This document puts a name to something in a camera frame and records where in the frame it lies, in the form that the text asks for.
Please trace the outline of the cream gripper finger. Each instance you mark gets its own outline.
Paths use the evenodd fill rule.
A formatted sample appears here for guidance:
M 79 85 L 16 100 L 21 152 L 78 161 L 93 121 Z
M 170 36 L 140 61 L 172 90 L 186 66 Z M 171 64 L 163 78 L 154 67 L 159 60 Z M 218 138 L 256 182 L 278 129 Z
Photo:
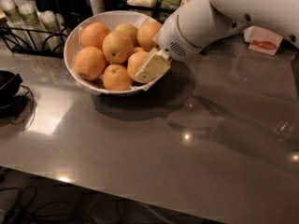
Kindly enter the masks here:
M 135 77 L 143 83 L 149 83 L 163 76 L 171 68 L 172 59 L 168 52 L 162 49 L 152 49 L 146 60 L 135 72 Z

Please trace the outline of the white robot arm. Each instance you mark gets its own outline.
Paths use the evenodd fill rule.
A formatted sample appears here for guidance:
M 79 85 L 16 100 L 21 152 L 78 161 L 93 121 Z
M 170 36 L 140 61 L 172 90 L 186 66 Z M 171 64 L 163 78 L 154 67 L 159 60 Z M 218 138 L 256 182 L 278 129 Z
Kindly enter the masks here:
M 252 25 L 299 48 L 299 0 L 189 0 L 165 20 L 153 41 L 172 59 L 187 62 Z

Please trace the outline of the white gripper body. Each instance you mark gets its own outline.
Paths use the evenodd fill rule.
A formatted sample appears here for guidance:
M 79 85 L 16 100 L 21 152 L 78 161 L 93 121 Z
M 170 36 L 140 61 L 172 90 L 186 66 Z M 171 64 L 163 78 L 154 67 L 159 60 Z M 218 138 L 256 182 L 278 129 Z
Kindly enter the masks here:
M 212 0 L 190 0 L 164 22 L 155 36 L 166 58 L 187 62 L 213 42 L 237 34 L 246 24 L 220 11 Z

